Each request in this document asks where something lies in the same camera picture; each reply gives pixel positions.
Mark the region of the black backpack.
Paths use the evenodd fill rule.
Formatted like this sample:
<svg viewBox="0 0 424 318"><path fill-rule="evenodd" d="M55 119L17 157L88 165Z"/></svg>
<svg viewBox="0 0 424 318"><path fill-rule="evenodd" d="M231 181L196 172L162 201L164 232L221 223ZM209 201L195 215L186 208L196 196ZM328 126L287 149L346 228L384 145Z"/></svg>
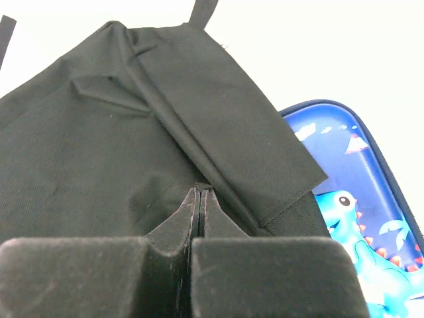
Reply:
<svg viewBox="0 0 424 318"><path fill-rule="evenodd" d="M267 97L189 22L111 21L1 99L1 240L142 236L210 185L247 234L327 236L326 175Z"/></svg>

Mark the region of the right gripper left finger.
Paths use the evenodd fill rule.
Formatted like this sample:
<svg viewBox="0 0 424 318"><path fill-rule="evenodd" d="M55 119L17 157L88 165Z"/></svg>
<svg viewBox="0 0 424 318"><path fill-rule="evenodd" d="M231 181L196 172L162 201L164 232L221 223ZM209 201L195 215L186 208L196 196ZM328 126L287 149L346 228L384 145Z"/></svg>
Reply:
<svg viewBox="0 0 424 318"><path fill-rule="evenodd" d="M201 194L143 237L14 238L1 245L2 317L187 317Z"/></svg>

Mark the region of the blue dinosaur pencil case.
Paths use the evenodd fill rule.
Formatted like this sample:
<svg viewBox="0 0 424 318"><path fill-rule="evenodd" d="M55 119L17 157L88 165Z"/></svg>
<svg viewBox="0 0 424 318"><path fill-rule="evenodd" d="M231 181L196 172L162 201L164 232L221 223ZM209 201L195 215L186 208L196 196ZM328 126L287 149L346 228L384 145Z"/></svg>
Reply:
<svg viewBox="0 0 424 318"><path fill-rule="evenodd" d="M371 317L423 316L423 235L363 121L313 100L281 111L327 174L313 194L356 268Z"/></svg>

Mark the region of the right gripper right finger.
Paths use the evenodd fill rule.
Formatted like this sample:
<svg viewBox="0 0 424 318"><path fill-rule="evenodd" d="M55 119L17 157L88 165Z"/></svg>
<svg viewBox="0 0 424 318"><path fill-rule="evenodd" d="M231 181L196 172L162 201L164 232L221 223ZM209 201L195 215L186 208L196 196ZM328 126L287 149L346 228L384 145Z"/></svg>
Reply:
<svg viewBox="0 0 424 318"><path fill-rule="evenodd" d="M254 237L202 193L191 243L193 317L367 317L352 261L325 237Z"/></svg>

